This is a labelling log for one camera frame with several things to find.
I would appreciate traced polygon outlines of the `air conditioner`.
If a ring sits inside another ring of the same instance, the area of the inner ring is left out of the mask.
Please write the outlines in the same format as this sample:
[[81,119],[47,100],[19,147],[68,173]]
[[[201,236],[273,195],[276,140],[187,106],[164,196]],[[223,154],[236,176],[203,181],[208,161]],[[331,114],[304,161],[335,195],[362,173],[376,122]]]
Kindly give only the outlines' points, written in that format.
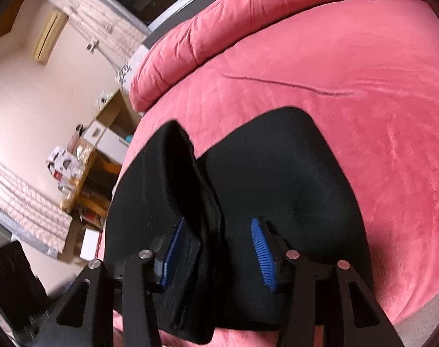
[[45,25],[41,29],[38,39],[33,47],[32,58],[39,64],[47,64],[55,44],[62,34],[68,21],[68,15],[58,9],[50,11]]

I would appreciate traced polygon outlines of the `white cabinet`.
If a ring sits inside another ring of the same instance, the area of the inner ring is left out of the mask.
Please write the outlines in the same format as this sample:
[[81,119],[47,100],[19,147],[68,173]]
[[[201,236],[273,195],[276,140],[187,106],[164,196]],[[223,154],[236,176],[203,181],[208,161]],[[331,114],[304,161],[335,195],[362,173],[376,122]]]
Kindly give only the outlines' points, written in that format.
[[94,120],[86,128],[83,139],[112,161],[123,164],[129,143],[99,121]]

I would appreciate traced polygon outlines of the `red box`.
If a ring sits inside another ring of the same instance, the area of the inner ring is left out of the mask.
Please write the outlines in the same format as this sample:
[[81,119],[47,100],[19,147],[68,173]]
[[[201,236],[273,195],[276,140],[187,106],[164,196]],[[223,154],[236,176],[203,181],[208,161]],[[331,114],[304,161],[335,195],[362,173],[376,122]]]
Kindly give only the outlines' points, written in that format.
[[106,231],[103,230],[99,234],[98,244],[96,247],[96,259],[103,260],[105,254],[105,239],[106,239]]

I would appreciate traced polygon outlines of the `wooden desk shelf unit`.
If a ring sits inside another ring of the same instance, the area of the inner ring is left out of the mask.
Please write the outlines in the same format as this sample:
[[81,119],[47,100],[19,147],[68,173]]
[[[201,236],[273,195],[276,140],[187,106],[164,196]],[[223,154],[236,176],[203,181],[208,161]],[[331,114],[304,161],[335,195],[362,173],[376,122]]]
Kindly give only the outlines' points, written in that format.
[[118,90],[108,98],[96,117],[85,126],[71,151],[82,163],[83,171],[79,179],[71,181],[71,190],[63,192],[60,208],[71,215],[78,214],[79,211],[91,212],[99,218],[98,222],[92,223],[93,226],[101,229],[122,165],[112,161],[83,139],[86,128],[94,120],[130,143],[141,116],[131,108],[128,95]]

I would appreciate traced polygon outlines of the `patterned curtain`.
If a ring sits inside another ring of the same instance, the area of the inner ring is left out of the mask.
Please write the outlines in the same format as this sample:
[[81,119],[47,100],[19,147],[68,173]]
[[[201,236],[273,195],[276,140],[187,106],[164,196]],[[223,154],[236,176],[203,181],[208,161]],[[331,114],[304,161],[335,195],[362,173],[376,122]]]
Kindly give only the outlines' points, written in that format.
[[0,211],[49,254],[63,252],[72,217],[1,163]]

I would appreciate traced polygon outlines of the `black pants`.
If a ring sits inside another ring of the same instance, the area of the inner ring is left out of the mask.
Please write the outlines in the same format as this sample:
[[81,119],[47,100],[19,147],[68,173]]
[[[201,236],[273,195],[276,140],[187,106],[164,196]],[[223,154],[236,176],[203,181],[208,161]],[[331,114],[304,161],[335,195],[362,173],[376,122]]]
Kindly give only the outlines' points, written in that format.
[[184,220],[175,278],[154,298],[158,326],[199,345],[217,328],[275,331],[290,295],[263,282],[251,239],[254,218],[314,262],[352,263],[372,285],[354,192],[313,119],[294,107],[256,117],[200,157],[177,121],[161,126],[118,183],[104,261],[126,262]]

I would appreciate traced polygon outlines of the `pink folded duvet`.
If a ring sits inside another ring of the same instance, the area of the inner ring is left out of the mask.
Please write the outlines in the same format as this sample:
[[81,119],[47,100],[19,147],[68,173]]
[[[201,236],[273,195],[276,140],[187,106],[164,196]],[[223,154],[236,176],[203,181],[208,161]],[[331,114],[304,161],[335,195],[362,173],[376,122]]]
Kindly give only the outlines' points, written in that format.
[[314,6],[342,0],[215,0],[149,50],[131,81],[133,109],[146,112],[173,85],[242,38]]

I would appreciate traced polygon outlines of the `pink bed cover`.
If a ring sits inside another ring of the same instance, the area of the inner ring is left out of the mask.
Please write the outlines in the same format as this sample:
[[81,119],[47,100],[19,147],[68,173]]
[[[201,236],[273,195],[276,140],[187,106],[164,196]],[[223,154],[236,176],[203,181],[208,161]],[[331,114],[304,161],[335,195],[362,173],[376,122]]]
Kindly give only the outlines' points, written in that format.
[[422,0],[346,0],[249,34],[150,93],[124,164],[167,121],[201,156],[280,107],[312,117],[340,163],[400,327],[439,295],[439,18]]

